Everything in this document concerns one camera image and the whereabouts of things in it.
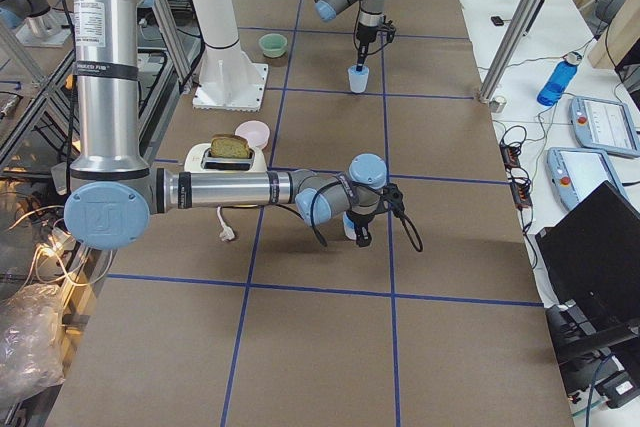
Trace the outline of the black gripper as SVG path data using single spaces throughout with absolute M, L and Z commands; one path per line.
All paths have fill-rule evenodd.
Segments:
M 368 56 L 369 44 L 374 42 L 380 32 L 386 31 L 386 15 L 360 11 L 356 24 L 358 42 L 356 71 L 362 72 Z
M 354 207 L 349 211 L 349 219 L 354 225 L 358 247 L 368 247 L 371 244 L 372 236 L 368 226 L 377 215 L 386 212 L 387 208 L 383 201 L 368 206 Z

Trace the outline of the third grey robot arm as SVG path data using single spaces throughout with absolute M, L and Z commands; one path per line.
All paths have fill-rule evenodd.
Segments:
M 27 47 L 62 47 L 70 35 L 66 18 L 47 0 L 1 0 L 1 20 Z

